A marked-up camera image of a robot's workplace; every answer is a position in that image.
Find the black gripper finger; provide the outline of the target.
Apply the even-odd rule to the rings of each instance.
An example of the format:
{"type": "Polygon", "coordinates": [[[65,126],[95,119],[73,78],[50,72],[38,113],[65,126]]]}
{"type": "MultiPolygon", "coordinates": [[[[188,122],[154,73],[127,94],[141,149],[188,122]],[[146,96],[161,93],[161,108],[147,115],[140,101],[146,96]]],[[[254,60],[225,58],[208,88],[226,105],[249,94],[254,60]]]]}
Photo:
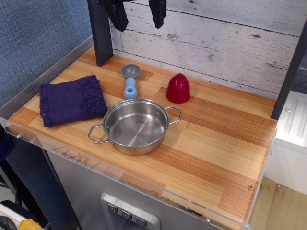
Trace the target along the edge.
{"type": "Polygon", "coordinates": [[[105,10],[113,26],[117,30],[124,32],[125,29],[127,28],[129,21],[127,19],[123,1],[121,0],[98,0],[97,2],[105,10]]]}
{"type": "Polygon", "coordinates": [[[155,27],[159,29],[163,26],[166,17],[166,0],[149,0],[149,6],[155,27]]]}

